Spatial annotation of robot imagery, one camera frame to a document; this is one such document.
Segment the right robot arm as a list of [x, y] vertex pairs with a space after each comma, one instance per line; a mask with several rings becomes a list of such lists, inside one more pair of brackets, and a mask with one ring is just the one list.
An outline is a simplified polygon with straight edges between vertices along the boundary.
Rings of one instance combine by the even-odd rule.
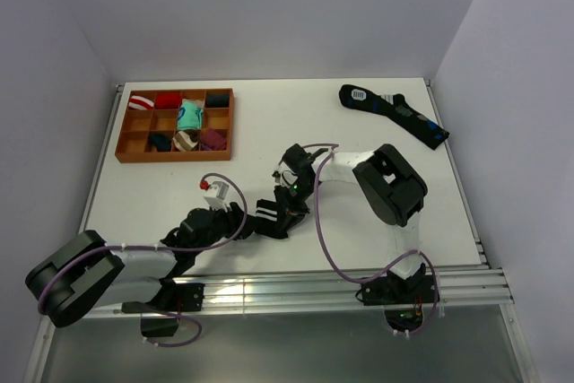
[[388, 227], [386, 270], [390, 296], [409, 301], [429, 267], [420, 248], [420, 216], [428, 187], [391, 144], [367, 152], [339, 152], [337, 144], [294, 144], [274, 168], [280, 190], [276, 203], [303, 205], [309, 197], [318, 205], [321, 184], [336, 181], [360, 188], [373, 213]]

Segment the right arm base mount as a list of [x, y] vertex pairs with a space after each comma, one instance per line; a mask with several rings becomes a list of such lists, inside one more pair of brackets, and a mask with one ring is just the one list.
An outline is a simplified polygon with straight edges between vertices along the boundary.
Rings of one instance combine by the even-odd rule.
[[374, 281], [363, 283], [355, 293], [355, 298], [364, 306], [414, 309], [432, 306], [435, 300], [440, 300], [440, 295], [430, 274], [416, 274], [403, 280], [398, 275], [388, 273]]

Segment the black white-striped sock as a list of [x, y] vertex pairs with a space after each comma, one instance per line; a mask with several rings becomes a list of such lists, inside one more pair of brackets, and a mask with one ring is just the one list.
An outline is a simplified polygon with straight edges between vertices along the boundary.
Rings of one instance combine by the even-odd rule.
[[240, 238], [258, 234], [270, 239], [287, 239], [289, 231], [299, 225], [309, 214], [306, 204], [293, 207], [259, 199], [254, 215], [249, 215]]

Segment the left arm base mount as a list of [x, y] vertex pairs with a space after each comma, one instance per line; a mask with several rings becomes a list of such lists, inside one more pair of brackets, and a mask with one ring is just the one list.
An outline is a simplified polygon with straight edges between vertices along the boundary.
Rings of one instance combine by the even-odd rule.
[[[203, 332], [201, 323], [188, 312], [201, 311], [204, 301], [203, 283], [165, 283], [150, 301], [128, 302], [121, 306], [124, 314], [140, 314], [140, 332], [144, 340], [164, 348], [175, 348], [195, 342]], [[186, 341], [165, 342], [185, 323], [196, 327], [196, 333]]]

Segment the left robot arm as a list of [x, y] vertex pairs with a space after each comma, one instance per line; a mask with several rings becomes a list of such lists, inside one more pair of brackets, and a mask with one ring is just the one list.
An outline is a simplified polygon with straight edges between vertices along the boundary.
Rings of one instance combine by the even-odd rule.
[[39, 313], [58, 328], [116, 303], [165, 310], [175, 299], [174, 278], [192, 268], [200, 253], [248, 237], [255, 224], [254, 216], [233, 203], [190, 211], [155, 246], [114, 246], [95, 230], [83, 231], [34, 267], [25, 284]]

